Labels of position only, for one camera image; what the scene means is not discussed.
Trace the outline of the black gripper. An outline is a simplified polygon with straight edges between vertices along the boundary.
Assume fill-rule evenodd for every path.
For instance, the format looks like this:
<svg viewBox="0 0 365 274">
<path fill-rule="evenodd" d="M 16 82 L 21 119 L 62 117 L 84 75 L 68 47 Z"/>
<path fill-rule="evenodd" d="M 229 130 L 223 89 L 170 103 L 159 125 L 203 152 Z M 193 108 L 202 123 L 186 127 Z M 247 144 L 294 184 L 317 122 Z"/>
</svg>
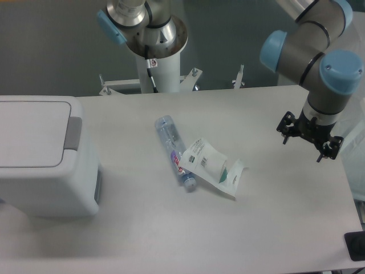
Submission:
<svg viewBox="0 0 365 274">
<path fill-rule="evenodd" d="M 286 144 L 290 137 L 300 137 L 312 143 L 320 153 L 317 158 L 317 162 L 320 162 L 323 158 L 335 160 L 343 144 L 343 137 L 330 135 L 333 127 L 334 124 L 319 125 L 314 118 L 308 120 L 303 111 L 298 119 L 288 111 L 277 126 L 277 131 L 284 138 L 283 144 Z"/>
</svg>

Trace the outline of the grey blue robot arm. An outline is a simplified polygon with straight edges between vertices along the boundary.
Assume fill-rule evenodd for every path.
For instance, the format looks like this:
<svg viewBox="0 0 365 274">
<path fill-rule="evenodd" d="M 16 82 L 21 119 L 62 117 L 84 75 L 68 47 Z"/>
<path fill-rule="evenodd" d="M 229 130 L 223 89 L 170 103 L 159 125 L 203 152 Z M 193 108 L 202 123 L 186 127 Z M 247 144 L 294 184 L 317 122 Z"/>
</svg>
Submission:
<svg viewBox="0 0 365 274">
<path fill-rule="evenodd" d="M 308 91 L 299 117 L 288 112 L 277 130 L 285 139 L 300 137 L 335 159 L 341 136 L 331 130 L 364 74 L 358 55 L 329 46 L 347 30 L 353 12 L 347 1 L 279 1 L 298 25 L 293 33 L 272 32 L 262 45 L 261 63 Z M 96 15 L 105 35 L 135 55 L 143 93 L 183 90 L 180 53 L 188 41 L 183 21 L 169 1 L 108 1 Z"/>
</svg>

